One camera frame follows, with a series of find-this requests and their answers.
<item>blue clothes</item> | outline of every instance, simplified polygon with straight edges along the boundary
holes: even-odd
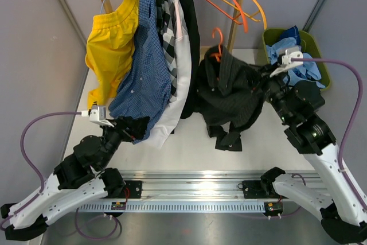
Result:
[[[297,45],[300,45],[300,36],[297,26],[293,26],[292,28],[289,28],[288,30],[285,30],[280,36],[279,40],[282,40],[287,37],[293,37],[296,39]]]
[[[296,39],[293,37],[284,38],[280,41],[278,41],[273,46],[266,45],[266,50],[268,52],[268,57],[271,64],[274,64],[278,61],[278,55],[281,49],[288,48],[288,47],[294,47],[296,46]],[[304,53],[303,57],[306,59],[312,58],[309,54]],[[290,82],[288,85],[294,86],[297,82],[300,80],[320,80],[321,74],[320,71],[314,61],[312,62],[306,62],[303,63],[302,66],[298,66],[296,68],[293,68],[292,70],[288,71]],[[318,81],[316,81],[316,84],[319,88],[325,88],[325,86]]]
[[[155,0],[139,0],[139,26],[134,43],[131,70],[120,83],[109,109],[114,118],[149,116],[145,140],[160,119],[171,94],[171,80],[157,33]]]

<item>laundry basket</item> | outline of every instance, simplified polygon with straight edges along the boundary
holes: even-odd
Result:
[[[273,45],[274,43],[278,42],[281,33],[283,33],[285,29],[267,29],[263,32],[261,37],[261,42],[259,45],[259,51],[257,52],[256,57],[256,64],[257,65],[265,65],[270,63],[268,53],[266,50],[266,45]],[[308,53],[311,57],[321,57],[320,50],[317,47],[316,41],[313,36],[310,34],[299,31],[300,39],[301,39],[301,48],[302,53]],[[324,91],[330,87],[331,80],[329,72],[326,68],[325,63],[317,63],[317,67],[319,68],[321,79],[319,80],[320,83],[325,85],[325,88],[321,89]]]

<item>yellow garment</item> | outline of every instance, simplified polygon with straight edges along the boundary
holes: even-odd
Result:
[[[85,63],[94,71],[99,86],[88,94],[88,108],[104,105],[116,96],[118,86],[131,68],[134,34],[138,27],[139,0],[124,0],[116,11],[93,17]]]

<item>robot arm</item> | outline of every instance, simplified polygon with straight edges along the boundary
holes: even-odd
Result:
[[[125,182],[119,171],[106,167],[121,142],[132,142],[144,136],[149,117],[106,120],[106,108],[102,106],[93,106],[83,111],[82,116],[100,125],[103,135],[84,137],[74,147],[73,154],[55,167],[45,180],[42,193],[38,188],[23,201],[1,207],[2,218],[10,222],[5,229],[7,240],[33,239],[79,206],[106,196],[116,197],[123,191]]]
[[[264,173],[261,185],[268,193],[285,196],[312,213],[338,243],[363,242],[367,239],[367,210],[364,210],[342,174],[338,162],[339,147],[333,133],[315,114],[315,110],[324,105],[325,100],[315,83],[300,81],[289,90],[283,81],[283,72],[294,67],[290,58],[299,56],[302,57],[302,53],[298,48],[287,49],[285,55],[280,57],[282,60],[278,61],[281,66],[269,75],[263,91],[283,124],[289,126],[285,130],[287,139],[311,163],[330,196],[321,195],[304,186],[279,168]],[[356,191],[367,202],[345,164],[344,171]]]

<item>blue checkered shirt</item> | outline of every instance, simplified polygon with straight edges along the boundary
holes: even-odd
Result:
[[[131,70],[120,83],[109,109],[114,118],[149,116],[145,140],[160,119],[171,94],[169,71],[157,33],[155,0],[139,0],[139,26],[134,43]]]

